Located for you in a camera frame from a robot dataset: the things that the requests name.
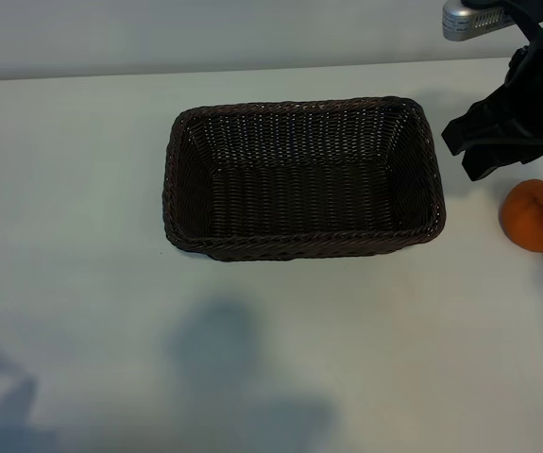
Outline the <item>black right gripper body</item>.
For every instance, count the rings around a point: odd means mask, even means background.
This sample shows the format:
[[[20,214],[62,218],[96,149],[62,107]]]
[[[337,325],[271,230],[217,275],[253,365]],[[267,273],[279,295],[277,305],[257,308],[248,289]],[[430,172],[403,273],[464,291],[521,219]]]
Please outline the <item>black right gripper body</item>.
[[[502,167],[543,157],[543,50],[529,47],[517,52],[503,85],[487,97],[501,103]]]

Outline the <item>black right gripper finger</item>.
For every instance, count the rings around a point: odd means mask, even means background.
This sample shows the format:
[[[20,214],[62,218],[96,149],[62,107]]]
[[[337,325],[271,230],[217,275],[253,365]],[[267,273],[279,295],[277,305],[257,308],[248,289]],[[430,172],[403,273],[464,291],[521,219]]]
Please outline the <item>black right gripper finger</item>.
[[[459,155],[476,145],[501,144],[500,117],[500,99],[487,97],[474,103],[462,116],[451,120],[441,136],[452,155]]]
[[[462,166],[471,181],[479,181],[502,167],[503,161],[503,146],[475,144],[464,151]]]

